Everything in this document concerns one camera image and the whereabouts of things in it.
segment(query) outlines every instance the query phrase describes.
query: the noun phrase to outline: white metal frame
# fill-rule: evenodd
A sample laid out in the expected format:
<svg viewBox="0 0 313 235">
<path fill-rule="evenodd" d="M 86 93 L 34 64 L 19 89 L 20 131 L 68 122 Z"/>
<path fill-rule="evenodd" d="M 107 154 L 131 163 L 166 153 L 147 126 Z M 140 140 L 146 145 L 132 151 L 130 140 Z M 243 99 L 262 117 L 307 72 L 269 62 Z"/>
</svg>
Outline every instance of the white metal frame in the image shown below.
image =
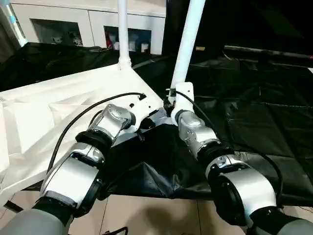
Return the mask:
<svg viewBox="0 0 313 235">
<path fill-rule="evenodd" d="M 148 102 L 144 104 L 148 106 L 147 112 L 150 111 L 150 107 L 153 110 L 162 109 L 163 101 L 160 97 L 131 68 L 128 53 L 127 17 L 125 17 L 126 0 L 119 0 L 119 8 L 124 9 L 119 11 L 120 14 L 124 14 L 119 18 L 120 44 L 123 44 L 124 47 L 120 50 L 118 64 L 0 93 L 2 101 L 0 102 L 0 140 L 2 140 L 0 141 L 0 152 L 1 158 L 3 158 L 1 163 L 9 164 L 6 169 L 0 169 L 0 173 L 5 171 L 0 184 L 0 205 L 4 205 L 15 192 L 39 182 L 45 177 L 59 134 L 86 106 L 116 94 L 141 92 L 147 96 L 142 101 L 139 101 L 136 96 L 128 96 L 116 99 L 112 103 L 130 109 L 130 103 L 136 107 L 139 102 L 144 101 Z M 193 22 L 193 24 L 187 22 L 186 24 L 195 27 L 199 25 L 199 22 Z M 192 41 L 195 36 L 196 33 L 189 38 L 185 35 L 183 40 L 187 38 Z M 192 50 L 189 47 L 191 47 L 191 43 L 182 43 L 179 49 L 180 53 L 184 49 Z M 188 66 L 186 61 L 184 63 L 178 61 L 177 66 Z M 57 116 L 53 117 L 52 109 Z M 64 143 L 60 146 L 55 163 L 68 150 L 77 133 L 86 129 L 93 114 L 82 117 L 77 125 L 70 129 Z M 163 120 L 165 123 L 172 124 L 169 122 L 170 118 L 167 118 L 162 112 L 158 112 L 156 115 L 158 116 L 155 118 L 151 117 L 155 122 L 161 124 Z M 131 138 L 127 135 L 129 134 L 124 134 L 121 138 L 124 140 Z"/>
<path fill-rule="evenodd" d="M 195 45 L 205 0 L 190 0 L 184 31 L 175 65 L 171 88 L 186 80 L 190 58 Z"/>
<path fill-rule="evenodd" d="M 76 22 L 84 47 L 93 47 L 92 30 L 87 10 L 51 6 L 11 4 L 29 42 L 39 43 L 31 19 Z"/>
</svg>

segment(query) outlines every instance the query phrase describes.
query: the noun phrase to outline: cabinet door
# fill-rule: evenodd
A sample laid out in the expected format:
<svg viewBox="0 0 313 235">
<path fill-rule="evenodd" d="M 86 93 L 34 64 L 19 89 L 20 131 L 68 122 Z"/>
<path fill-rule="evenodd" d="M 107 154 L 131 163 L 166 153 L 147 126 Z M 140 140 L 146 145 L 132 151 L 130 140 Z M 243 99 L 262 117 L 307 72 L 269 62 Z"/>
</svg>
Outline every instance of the cabinet door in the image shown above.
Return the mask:
<svg viewBox="0 0 313 235">
<path fill-rule="evenodd" d="M 12 4 L 29 42 L 94 46 L 87 10 Z"/>
<path fill-rule="evenodd" d="M 109 43 L 113 43 L 112 41 L 118 41 L 117 13 L 89 11 L 89 17 L 96 46 L 106 48 Z M 165 18 L 127 15 L 127 20 L 129 43 L 133 44 L 130 45 L 130 50 L 137 48 L 138 45 L 149 44 L 151 54 L 162 54 Z"/>
</svg>

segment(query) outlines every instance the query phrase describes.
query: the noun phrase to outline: black plastic sheet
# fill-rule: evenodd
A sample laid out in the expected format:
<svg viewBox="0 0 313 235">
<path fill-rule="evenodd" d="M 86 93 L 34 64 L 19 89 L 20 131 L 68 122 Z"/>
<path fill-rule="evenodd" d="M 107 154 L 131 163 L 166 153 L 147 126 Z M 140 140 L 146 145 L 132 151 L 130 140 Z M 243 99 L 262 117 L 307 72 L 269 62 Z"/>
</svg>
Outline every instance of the black plastic sheet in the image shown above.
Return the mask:
<svg viewBox="0 0 313 235">
<path fill-rule="evenodd" d="M 164 98 L 175 57 L 131 54 L 137 73 Z M 0 66 L 0 89 L 44 81 L 117 63 L 118 53 L 100 48 L 28 44 Z M 306 68 L 262 63 L 204 61 L 194 54 L 187 75 L 195 101 L 216 131 L 240 150 L 243 160 L 277 186 L 272 167 L 234 143 L 269 154 L 282 171 L 285 205 L 313 206 L 313 74 Z M 141 195 L 210 199 L 203 171 L 178 137 L 175 126 L 162 125 L 114 147 L 103 170 L 99 195 Z"/>
</svg>

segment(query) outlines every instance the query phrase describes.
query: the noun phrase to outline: white panel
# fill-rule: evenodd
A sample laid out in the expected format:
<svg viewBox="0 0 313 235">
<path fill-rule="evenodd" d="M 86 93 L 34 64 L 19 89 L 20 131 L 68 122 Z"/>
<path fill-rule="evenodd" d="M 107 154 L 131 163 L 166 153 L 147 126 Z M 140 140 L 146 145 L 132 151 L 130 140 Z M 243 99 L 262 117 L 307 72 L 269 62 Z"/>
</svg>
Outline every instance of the white panel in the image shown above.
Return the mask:
<svg viewBox="0 0 313 235">
<path fill-rule="evenodd" d="M 11 0 L 10 2 L 117 13 L 117 0 Z M 166 0 L 127 0 L 127 6 L 128 14 L 166 17 Z"/>
<path fill-rule="evenodd" d="M 152 17 L 151 20 L 152 32 L 151 32 L 151 49 L 150 53 L 155 55 L 162 54 L 165 19 Z"/>
<path fill-rule="evenodd" d="M 40 19 L 76 22 L 78 23 L 83 46 L 94 46 L 87 10 L 22 4 L 12 4 L 12 7 L 29 42 L 39 42 L 31 19 Z"/>
</svg>

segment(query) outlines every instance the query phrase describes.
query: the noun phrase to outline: white pole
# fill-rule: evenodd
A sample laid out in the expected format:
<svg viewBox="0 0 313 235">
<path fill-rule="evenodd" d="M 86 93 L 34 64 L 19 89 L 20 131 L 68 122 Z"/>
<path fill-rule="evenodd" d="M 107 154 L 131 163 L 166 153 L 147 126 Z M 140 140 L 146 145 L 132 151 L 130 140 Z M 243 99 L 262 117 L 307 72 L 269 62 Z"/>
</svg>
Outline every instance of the white pole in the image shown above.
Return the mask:
<svg viewBox="0 0 313 235">
<path fill-rule="evenodd" d="M 127 0 L 118 0 L 118 37 L 119 37 L 119 67 L 120 70 L 131 67 L 128 52 L 128 27 L 127 27 Z"/>
<path fill-rule="evenodd" d="M 172 89 L 176 87 L 177 83 L 184 82 L 186 79 L 204 4 L 205 0 L 190 0 L 185 27 L 182 33 L 181 43 L 172 79 Z"/>
</svg>

